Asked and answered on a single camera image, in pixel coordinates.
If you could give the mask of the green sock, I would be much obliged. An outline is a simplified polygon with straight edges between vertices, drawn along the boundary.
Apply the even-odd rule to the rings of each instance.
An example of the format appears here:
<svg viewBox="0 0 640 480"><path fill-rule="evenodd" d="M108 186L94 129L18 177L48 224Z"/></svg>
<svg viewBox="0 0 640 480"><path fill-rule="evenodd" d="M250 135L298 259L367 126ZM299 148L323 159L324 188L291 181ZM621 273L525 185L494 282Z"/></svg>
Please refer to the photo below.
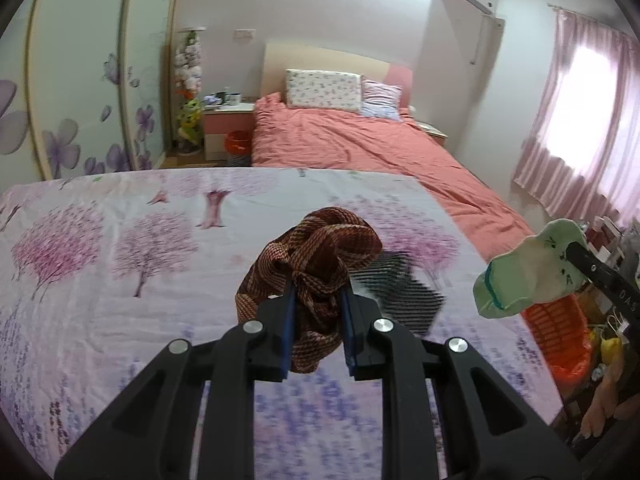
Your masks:
<svg viewBox="0 0 640 480"><path fill-rule="evenodd" d="M567 259L567 247L573 243L586 248L584 233L574 221L558 219L492 258L473 285L478 314L506 318L576 292L586 277Z"/></svg>

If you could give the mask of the brown striped cloth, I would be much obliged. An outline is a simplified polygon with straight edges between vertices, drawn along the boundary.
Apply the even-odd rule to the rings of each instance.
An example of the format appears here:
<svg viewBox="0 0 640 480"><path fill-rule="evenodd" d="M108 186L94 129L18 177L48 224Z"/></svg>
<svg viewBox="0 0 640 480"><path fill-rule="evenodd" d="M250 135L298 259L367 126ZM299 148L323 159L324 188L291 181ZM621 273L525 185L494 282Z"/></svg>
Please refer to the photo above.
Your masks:
<svg viewBox="0 0 640 480"><path fill-rule="evenodd" d="M307 214L297 226L269 242L235 294L239 322L257 314L259 305L296 290L292 371L314 372L342 342L338 332L338 291L349 274L378 258L383 244L367 221L341 207Z"/></svg>

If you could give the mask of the orange laundry basket bin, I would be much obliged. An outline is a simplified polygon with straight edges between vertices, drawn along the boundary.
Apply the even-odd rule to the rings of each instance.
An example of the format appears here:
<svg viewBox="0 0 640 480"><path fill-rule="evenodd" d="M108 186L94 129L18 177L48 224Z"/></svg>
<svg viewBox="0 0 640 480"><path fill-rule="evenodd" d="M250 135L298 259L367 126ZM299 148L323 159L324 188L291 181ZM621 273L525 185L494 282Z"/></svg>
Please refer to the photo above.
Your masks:
<svg viewBox="0 0 640 480"><path fill-rule="evenodd" d="M534 304L522 313L562 396L580 387L590 373L592 345L587 319L574 295Z"/></svg>

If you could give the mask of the pink curtain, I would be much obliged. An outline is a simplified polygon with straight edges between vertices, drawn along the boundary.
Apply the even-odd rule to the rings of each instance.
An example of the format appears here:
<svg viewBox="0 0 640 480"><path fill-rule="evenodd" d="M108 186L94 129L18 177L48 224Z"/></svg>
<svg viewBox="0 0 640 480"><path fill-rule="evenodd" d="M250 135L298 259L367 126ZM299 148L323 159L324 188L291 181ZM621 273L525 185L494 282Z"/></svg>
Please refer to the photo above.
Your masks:
<svg viewBox="0 0 640 480"><path fill-rule="evenodd" d="M555 11L551 66L512 181L552 218L639 217L639 43Z"/></svg>

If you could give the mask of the floral purple table sheet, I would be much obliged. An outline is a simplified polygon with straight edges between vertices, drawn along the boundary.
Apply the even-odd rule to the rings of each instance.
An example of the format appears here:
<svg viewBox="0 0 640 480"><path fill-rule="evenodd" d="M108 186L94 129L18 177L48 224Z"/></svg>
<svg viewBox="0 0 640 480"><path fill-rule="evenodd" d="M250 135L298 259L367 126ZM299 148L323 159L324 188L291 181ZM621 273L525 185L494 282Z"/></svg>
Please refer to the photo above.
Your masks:
<svg viewBox="0 0 640 480"><path fill-rule="evenodd" d="M546 422L558 387L519 316L486 320L485 261L412 177L214 168L15 185L1 196L1 408L47 474L169 341L236 322L234 296L270 240L337 206L405 252L445 304L425 336L466 338Z"/></svg>

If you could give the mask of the right nightstand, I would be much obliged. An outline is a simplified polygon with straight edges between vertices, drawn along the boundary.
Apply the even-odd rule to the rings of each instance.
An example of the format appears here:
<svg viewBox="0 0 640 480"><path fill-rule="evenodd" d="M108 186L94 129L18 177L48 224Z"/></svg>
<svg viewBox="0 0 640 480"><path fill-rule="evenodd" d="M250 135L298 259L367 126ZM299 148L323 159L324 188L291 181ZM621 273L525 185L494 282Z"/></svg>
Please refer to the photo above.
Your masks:
<svg viewBox="0 0 640 480"><path fill-rule="evenodd" d="M425 122L418 122L418 127L428 134L436 143L440 146L445 146L448 136L445 133L441 132L439 129L435 128L430 124L426 124Z"/></svg>

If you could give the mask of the small orange waste bin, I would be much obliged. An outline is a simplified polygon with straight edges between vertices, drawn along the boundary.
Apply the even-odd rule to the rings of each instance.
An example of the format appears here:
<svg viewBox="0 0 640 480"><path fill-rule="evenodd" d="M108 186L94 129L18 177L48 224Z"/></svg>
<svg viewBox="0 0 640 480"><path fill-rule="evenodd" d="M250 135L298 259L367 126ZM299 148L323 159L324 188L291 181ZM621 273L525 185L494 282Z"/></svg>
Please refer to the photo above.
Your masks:
<svg viewBox="0 0 640 480"><path fill-rule="evenodd" d="M253 133L246 130L231 131L224 139L227 165L232 167L252 166Z"/></svg>

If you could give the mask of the striped pink pillow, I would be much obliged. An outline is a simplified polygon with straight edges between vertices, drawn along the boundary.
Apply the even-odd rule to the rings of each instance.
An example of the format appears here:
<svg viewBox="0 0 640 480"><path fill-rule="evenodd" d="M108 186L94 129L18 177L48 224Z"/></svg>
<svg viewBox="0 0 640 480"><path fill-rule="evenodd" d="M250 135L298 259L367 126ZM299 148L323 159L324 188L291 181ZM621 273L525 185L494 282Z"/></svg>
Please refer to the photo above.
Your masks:
<svg viewBox="0 0 640 480"><path fill-rule="evenodd" d="M362 99L360 115L400 121L400 100L402 89L394 84L363 78L361 81Z"/></svg>

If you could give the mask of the pink left nightstand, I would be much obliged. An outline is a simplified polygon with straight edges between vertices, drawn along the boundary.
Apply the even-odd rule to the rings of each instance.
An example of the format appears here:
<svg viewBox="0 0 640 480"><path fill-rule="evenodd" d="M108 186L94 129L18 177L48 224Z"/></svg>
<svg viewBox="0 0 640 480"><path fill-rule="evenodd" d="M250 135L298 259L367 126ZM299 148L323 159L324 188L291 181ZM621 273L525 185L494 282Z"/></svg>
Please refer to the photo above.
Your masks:
<svg viewBox="0 0 640 480"><path fill-rule="evenodd" d="M203 113L204 150L208 162L222 162L227 158L224 140L228 133L255 128L254 103L235 106L206 107Z"/></svg>

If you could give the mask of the pink bed with duvet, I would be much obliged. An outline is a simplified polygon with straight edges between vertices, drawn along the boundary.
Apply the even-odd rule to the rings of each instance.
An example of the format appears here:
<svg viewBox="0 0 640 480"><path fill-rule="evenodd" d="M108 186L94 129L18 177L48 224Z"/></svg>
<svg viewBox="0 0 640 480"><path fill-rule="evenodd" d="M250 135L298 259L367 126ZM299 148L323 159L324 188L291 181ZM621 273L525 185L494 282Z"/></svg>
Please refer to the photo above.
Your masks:
<svg viewBox="0 0 640 480"><path fill-rule="evenodd" d="M278 92L254 105L252 164L404 174L418 180L489 260L533 234L524 218L408 115L363 117L346 110L291 108Z"/></svg>

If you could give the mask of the floral white pillow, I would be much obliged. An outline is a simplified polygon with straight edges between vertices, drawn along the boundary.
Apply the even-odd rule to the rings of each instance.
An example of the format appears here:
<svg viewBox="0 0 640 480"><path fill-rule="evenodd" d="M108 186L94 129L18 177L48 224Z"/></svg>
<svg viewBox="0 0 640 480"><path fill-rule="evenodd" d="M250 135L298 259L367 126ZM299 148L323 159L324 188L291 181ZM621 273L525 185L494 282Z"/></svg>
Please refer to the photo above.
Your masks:
<svg viewBox="0 0 640 480"><path fill-rule="evenodd" d="M291 108L320 108L359 112L361 76L332 70L285 71L286 104Z"/></svg>

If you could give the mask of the plush toy tower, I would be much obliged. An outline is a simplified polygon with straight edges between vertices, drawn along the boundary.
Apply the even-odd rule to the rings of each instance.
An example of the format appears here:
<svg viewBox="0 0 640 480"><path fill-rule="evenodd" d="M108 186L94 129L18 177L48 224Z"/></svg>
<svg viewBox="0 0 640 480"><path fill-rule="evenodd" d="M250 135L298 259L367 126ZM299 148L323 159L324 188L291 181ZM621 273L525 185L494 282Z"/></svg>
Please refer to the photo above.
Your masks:
<svg viewBox="0 0 640 480"><path fill-rule="evenodd" d="M181 29L181 39L174 55L178 96L175 139L181 155L195 154L203 146L201 31L201 28Z"/></svg>

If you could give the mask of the floral sliding wardrobe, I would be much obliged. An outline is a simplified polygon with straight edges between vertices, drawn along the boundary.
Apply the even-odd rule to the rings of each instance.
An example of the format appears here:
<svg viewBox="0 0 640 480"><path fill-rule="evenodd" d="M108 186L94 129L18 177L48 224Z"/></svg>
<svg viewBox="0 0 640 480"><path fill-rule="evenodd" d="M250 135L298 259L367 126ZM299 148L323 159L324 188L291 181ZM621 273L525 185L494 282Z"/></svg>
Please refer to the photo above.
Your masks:
<svg viewBox="0 0 640 480"><path fill-rule="evenodd" d="M1 187L155 169L175 0L23 0L1 35Z"/></svg>

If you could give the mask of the beige pink headboard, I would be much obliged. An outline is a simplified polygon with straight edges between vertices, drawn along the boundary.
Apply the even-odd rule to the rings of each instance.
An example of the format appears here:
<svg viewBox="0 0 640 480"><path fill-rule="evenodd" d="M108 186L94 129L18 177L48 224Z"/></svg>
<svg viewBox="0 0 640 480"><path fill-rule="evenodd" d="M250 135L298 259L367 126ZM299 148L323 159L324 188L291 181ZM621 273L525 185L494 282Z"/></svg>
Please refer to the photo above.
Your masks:
<svg viewBox="0 0 640 480"><path fill-rule="evenodd" d="M261 98L273 92L285 92L285 71L288 68L360 74L400 87L400 106L409 107L410 104L413 72L408 67L349 52L282 42L272 42L265 47L259 86Z"/></svg>

